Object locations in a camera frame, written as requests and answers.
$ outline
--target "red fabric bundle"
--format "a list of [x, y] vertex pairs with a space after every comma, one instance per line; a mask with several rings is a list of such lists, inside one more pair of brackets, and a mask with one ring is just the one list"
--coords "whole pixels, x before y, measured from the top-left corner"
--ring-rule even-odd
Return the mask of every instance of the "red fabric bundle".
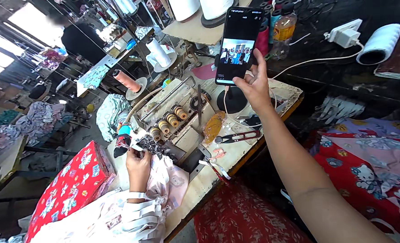
[[107, 192], [114, 169], [101, 146], [89, 142], [44, 191], [30, 220], [25, 243], [41, 226], [59, 221]]

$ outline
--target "red fabric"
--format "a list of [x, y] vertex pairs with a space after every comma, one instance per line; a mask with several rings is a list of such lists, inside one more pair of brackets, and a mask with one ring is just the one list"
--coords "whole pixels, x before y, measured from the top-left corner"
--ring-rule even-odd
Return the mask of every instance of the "red fabric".
[[103, 156], [99, 145], [91, 141], [59, 172], [38, 201], [25, 236], [26, 243], [41, 226], [67, 217], [105, 193], [106, 185], [100, 186], [114, 174]]
[[[323, 134], [327, 137], [344, 137], [354, 138], [356, 134]], [[352, 168], [358, 168], [366, 165], [369, 169], [373, 170], [370, 163], [359, 157], [344, 150], [335, 143], [328, 144], [327, 146], [320, 146], [319, 153], [314, 156], [317, 163], [319, 163], [324, 171], [331, 179], [335, 188], [341, 193], [343, 198], [357, 211], [359, 211], [367, 219], [380, 218], [385, 222], [392, 225], [396, 231], [400, 233], [400, 213], [399, 208], [386, 198], [378, 199], [375, 194], [368, 193], [367, 189], [358, 187], [356, 185], [358, 176], [352, 173]], [[331, 158], [342, 161], [339, 166], [332, 166], [327, 160]], [[398, 188], [392, 188], [386, 195], [388, 197], [396, 197], [393, 193]], [[374, 222], [378, 228], [385, 233], [392, 231], [384, 226]]]
[[296, 225], [238, 180], [210, 199], [194, 217], [199, 243], [310, 243]]

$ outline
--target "plastic bottle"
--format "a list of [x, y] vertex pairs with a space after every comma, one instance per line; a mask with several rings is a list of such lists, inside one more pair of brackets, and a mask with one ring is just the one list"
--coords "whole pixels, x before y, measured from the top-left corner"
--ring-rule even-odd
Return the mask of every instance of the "plastic bottle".
[[275, 22], [273, 29], [273, 48], [271, 51], [273, 60], [285, 59], [289, 54], [289, 44], [298, 19], [293, 11], [293, 2], [286, 1], [283, 3], [281, 17]]

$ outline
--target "window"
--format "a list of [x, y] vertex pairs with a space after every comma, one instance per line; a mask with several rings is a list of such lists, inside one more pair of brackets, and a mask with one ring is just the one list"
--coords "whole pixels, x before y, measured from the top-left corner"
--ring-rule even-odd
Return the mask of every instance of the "window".
[[26, 3], [24, 7], [15, 12], [8, 20], [48, 46], [63, 47], [60, 40], [60, 37], [63, 35], [63, 29], [53, 26], [46, 19], [45, 15], [31, 3]]

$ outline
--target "wall socket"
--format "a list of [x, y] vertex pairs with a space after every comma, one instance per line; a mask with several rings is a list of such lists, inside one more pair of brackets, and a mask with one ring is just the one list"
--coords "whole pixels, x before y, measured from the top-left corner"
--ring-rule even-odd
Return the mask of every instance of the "wall socket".
[[338, 45], [347, 48], [355, 45], [360, 33], [357, 31], [362, 24], [362, 19], [355, 19], [346, 24], [333, 28], [330, 33], [325, 33], [324, 37], [329, 42], [335, 42]]

